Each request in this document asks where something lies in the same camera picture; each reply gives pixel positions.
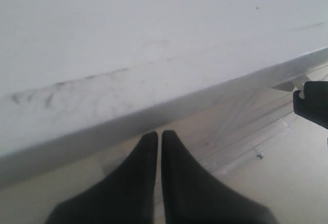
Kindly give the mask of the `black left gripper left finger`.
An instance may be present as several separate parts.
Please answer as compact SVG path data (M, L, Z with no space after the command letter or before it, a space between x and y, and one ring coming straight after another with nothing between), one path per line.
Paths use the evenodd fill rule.
M46 223L153 223L158 134L141 137L102 181L59 203Z

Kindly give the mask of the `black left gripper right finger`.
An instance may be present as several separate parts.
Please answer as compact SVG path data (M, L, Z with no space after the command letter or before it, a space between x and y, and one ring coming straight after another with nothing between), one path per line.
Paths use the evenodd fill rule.
M175 131L162 133L161 183L166 223L278 223L269 208L205 170Z

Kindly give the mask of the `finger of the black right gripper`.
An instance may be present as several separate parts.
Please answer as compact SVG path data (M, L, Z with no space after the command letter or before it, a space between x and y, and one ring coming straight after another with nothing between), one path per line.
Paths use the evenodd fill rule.
M327 82L309 81L301 91L293 93L294 113L327 129Z

